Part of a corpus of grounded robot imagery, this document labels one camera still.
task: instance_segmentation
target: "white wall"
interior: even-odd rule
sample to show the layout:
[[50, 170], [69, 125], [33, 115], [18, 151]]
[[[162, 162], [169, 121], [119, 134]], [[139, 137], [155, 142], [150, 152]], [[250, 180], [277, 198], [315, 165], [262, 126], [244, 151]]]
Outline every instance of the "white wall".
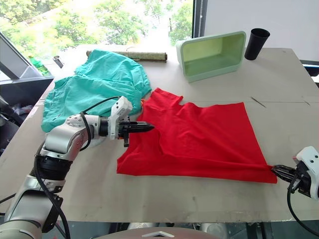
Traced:
[[299, 59], [319, 60], [319, 0], [208, 0], [205, 35], [264, 28], [264, 47], [292, 48]]

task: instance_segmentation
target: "black cup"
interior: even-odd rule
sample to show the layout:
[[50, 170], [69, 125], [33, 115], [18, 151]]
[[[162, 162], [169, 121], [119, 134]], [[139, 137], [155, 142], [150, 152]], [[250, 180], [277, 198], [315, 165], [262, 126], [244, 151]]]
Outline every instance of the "black cup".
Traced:
[[251, 61], [255, 60], [269, 36], [270, 33], [267, 30], [261, 28], [252, 29], [245, 52], [245, 58]]

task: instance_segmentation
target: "table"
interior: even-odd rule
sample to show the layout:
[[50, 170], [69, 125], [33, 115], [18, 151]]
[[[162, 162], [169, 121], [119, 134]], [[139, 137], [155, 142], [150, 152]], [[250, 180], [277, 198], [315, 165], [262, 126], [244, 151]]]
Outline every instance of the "table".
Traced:
[[[85, 51], [56, 79], [72, 75]], [[152, 89], [160, 87], [200, 107], [243, 101], [268, 164], [294, 166], [292, 156], [305, 146], [318, 149], [318, 88], [291, 49], [265, 48], [255, 61], [243, 60], [236, 72], [193, 83], [184, 78], [176, 53], [167, 63], [142, 63]], [[22, 124], [0, 158], [0, 198], [18, 190], [44, 139], [43, 102], [53, 83]], [[253, 101], [254, 97], [265, 107]], [[68, 220], [91, 222], [260, 222], [289, 221], [288, 184], [212, 178], [116, 174], [121, 140], [80, 152], [60, 196]], [[292, 196], [302, 220], [319, 219], [318, 202]], [[8, 203], [0, 206], [1, 212]]]

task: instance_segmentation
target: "black cable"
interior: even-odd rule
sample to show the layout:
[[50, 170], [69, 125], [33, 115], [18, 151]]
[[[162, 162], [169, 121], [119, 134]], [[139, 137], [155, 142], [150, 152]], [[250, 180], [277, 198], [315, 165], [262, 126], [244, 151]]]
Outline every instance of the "black cable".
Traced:
[[82, 117], [82, 120], [83, 120], [83, 122], [84, 122], [84, 124], [85, 124], [85, 128], [86, 128], [86, 131], [87, 131], [87, 134], [88, 134], [88, 142], [86, 143], [86, 145], [85, 145], [83, 148], [80, 149], [80, 151], [83, 151], [84, 149], [86, 149], [86, 148], [90, 145], [90, 143], [91, 143], [91, 131], [90, 131], [89, 124], [88, 124], [88, 122], [87, 122], [87, 120], [86, 120], [86, 118], [85, 118], [86, 112], [89, 111], [89, 110], [91, 110], [91, 109], [93, 109], [94, 107], [100, 105], [101, 103], [104, 103], [104, 102], [109, 101], [109, 100], [112, 100], [112, 99], [118, 99], [118, 98], [120, 98], [120, 96], [109, 97], [109, 98], [107, 98], [107, 99], [104, 99], [104, 100], [102, 100], [102, 101], [96, 103], [95, 105], [93, 105], [93, 106], [87, 108], [86, 110], [84, 110], [84, 111], [82, 111], [82, 112], [80, 113], [80, 116]]
[[88, 142], [86, 143], [86, 145], [85, 145], [83, 148], [80, 149], [80, 151], [82, 151], [82, 150], [86, 149], [86, 148], [90, 145], [90, 143], [91, 143], [91, 131], [90, 131], [89, 124], [88, 124], [88, 122], [87, 122], [87, 120], [86, 120], [86, 118], [85, 118], [85, 113], [84, 113], [84, 111], [82, 111], [82, 112], [80, 113], [80, 116], [82, 117], [82, 120], [83, 120], [83, 122], [84, 122], [84, 124], [85, 124], [86, 131], [87, 131], [87, 133], [88, 133]]
[[302, 221], [299, 220], [299, 218], [297, 217], [297, 215], [295, 214], [292, 206], [291, 206], [291, 201], [290, 201], [290, 196], [291, 196], [291, 192], [292, 192], [292, 188], [294, 186], [294, 183], [297, 179], [297, 174], [295, 174], [294, 178], [292, 179], [289, 187], [288, 187], [288, 192], [287, 192], [287, 203], [288, 203], [288, 208], [289, 208], [289, 211], [291, 212], [291, 214], [293, 215], [294, 219], [296, 220], [297, 223], [300, 224], [300, 226], [302, 226], [304, 229], [306, 229], [308, 232], [310, 232], [311, 234], [319, 237], [319, 233], [318, 232], [315, 232], [313, 231], [312, 229], [310, 229], [309, 227], [307, 227]]
[[[41, 146], [37, 150], [36, 155], [40, 154], [40, 151], [41, 151], [43, 145], [44, 145], [44, 142], [41, 144]], [[41, 176], [40, 176], [39, 171], [38, 171], [38, 160], [37, 159], [38, 158], [36, 156], [34, 159], [34, 165], [33, 165], [35, 177], [36, 177], [38, 183], [40, 184], [41, 188], [43, 189], [44, 193], [46, 194], [46, 196], [51, 201], [51, 203], [53, 204], [53, 206], [57, 210], [58, 214], [60, 215], [63, 226], [64, 226], [66, 239], [71, 239], [68, 221], [66, 220], [66, 217], [65, 217], [63, 211], [61, 210], [60, 206], [57, 204], [57, 202], [53, 198], [53, 194], [47, 189], [44, 182], [42, 181]]]
[[10, 196], [8, 196], [6, 198], [3, 198], [2, 200], [0, 200], [0, 204], [5, 202], [5, 201], [7, 201], [7, 200], [9, 200], [9, 199], [11, 199], [11, 198], [13, 198], [14, 196], [15, 196], [15, 193], [13, 193], [12, 195], [10, 195]]
[[109, 101], [109, 100], [112, 100], [112, 99], [119, 99], [120, 98], [120, 96], [113, 96], [113, 97], [109, 97], [109, 98], [107, 98], [107, 99], [104, 99], [104, 100], [102, 100], [102, 101], [100, 101], [100, 102], [98, 102], [98, 103], [96, 103], [95, 105], [93, 105], [93, 106], [91, 106], [91, 107], [89, 107], [89, 108], [87, 108], [86, 110], [84, 110], [83, 112], [84, 113], [86, 113], [87, 111], [89, 111], [89, 110], [91, 110], [91, 109], [93, 109], [94, 107], [96, 107], [96, 106], [98, 106], [98, 105], [100, 105], [101, 103], [104, 103], [104, 102], [106, 102], [106, 101]]
[[66, 234], [64, 233], [63, 229], [60, 227], [60, 225], [58, 223], [55, 224], [55, 227], [59, 230], [59, 232], [61, 233], [61, 235], [66, 238]]

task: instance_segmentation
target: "red t-shirt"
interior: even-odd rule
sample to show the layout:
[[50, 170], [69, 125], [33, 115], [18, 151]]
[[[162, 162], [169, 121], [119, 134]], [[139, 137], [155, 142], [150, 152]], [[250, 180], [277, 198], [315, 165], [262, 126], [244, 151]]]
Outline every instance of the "red t-shirt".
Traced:
[[157, 88], [139, 121], [155, 126], [131, 133], [117, 172], [277, 183], [260, 150], [244, 103], [201, 108]]

